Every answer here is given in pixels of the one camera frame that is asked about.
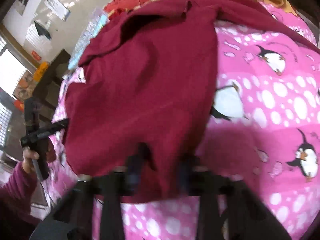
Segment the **person's left hand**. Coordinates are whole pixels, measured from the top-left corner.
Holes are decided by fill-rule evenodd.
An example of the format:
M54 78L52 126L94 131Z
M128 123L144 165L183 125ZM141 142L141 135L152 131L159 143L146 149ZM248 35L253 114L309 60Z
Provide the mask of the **person's left hand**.
M51 140L48 141L48 150L46 152L47 163L52 163L56 160L56 153ZM23 161L22 168L27 174L34 175L35 168L33 165L33 160L39 159L39 154L32 151L29 147L23 149Z

